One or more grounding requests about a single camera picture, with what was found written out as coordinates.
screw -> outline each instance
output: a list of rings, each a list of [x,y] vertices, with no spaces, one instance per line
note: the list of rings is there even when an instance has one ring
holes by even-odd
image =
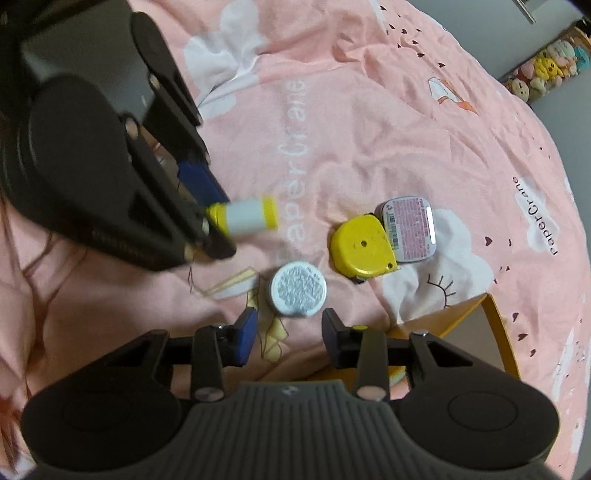
[[[198,388],[195,391],[194,396],[195,396],[195,400],[199,400],[199,401],[207,402],[207,403],[215,403],[215,402],[223,399],[226,396],[226,394],[223,392],[223,390],[220,390],[219,388],[216,388],[216,387],[203,387],[203,388]]]
[[[150,85],[154,88],[154,90],[160,90],[160,80],[154,75],[153,73],[150,74]]]
[[[366,385],[357,390],[357,396],[366,401],[382,401],[388,393],[382,387]]]
[[[127,134],[132,138],[132,140],[137,140],[139,136],[139,127],[138,124],[135,123],[133,118],[128,118],[125,120],[125,129],[127,130]]]
[[[201,230],[203,230],[203,234],[205,236],[209,235],[209,222],[207,221],[207,219],[204,217],[203,221],[201,222]]]

yellow cap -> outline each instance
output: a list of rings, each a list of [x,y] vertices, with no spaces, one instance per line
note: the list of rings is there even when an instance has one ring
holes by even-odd
[[[279,212],[273,197],[262,198],[262,211],[265,216],[267,230],[277,230],[279,228]]]
[[[226,218],[226,204],[214,203],[207,207],[207,213],[222,233],[228,236],[230,233],[228,229],[228,219]]]

gray wall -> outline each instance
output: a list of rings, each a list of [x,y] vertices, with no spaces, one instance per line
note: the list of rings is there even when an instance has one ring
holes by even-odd
[[[591,232],[591,71],[552,90],[532,108],[558,147],[585,230]]]
[[[566,0],[547,0],[533,10],[536,25],[530,25],[512,0],[410,2],[447,28],[495,78],[527,60],[581,17]]]

small bottle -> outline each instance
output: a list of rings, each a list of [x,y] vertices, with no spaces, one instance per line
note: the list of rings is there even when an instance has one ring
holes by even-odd
[[[214,203],[207,212],[217,227],[231,238],[277,230],[279,214],[272,197],[245,202]]]

pink bedsheet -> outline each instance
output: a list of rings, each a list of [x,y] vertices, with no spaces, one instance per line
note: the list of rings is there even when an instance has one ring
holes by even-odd
[[[265,285],[317,265],[327,306],[386,329],[489,291],[526,382],[561,414],[548,464],[566,478],[586,415],[591,356],[585,233],[560,156],[530,108],[404,0],[138,0],[170,42],[206,118],[212,168],[233,199],[274,195],[281,229],[237,256],[151,274],[0,210],[4,463],[18,416],[51,382],[154,328],[191,335],[260,312],[250,362],[228,380],[301,378],[327,362],[320,316],[282,319]],[[329,265],[341,222],[416,194],[434,208],[434,258],[354,286]],[[189,384],[188,371],[176,389]]]

